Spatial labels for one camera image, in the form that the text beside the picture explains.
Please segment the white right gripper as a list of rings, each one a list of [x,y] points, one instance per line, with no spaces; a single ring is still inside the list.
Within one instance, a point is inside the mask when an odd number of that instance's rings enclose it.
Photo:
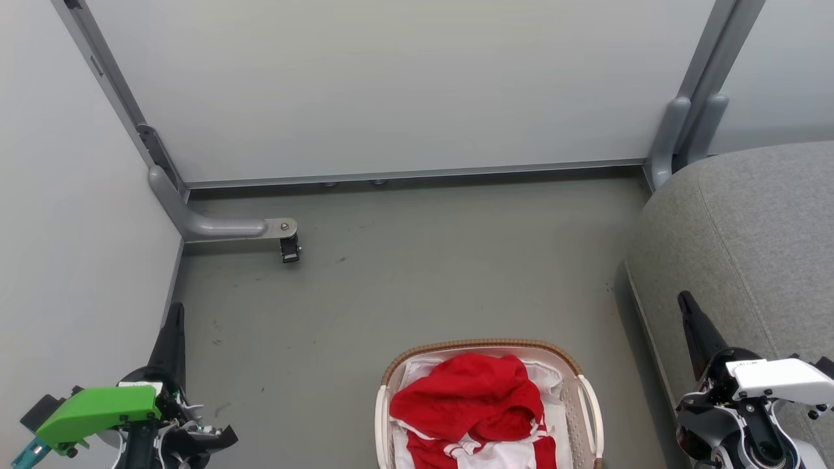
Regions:
[[[720,332],[690,291],[677,294],[691,367],[711,406],[743,418],[772,414],[781,401],[805,405],[813,418],[832,410],[830,360],[816,364],[796,357],[768,360],[741,348],[728,348]]]

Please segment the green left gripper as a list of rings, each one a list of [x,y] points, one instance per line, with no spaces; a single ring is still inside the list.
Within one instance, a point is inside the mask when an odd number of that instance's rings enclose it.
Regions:
[[[50,453],[75,457],[89,437],[101,436],[117,449],[115,468],[205,468],[238,436],[232,427],[207,425],[188,400],[185,344],[185,309],[175,302],[148,366],[116,386],[74,387],[68,398],[45,395],[21,418],[34,437],[19,466],[33,468]]]

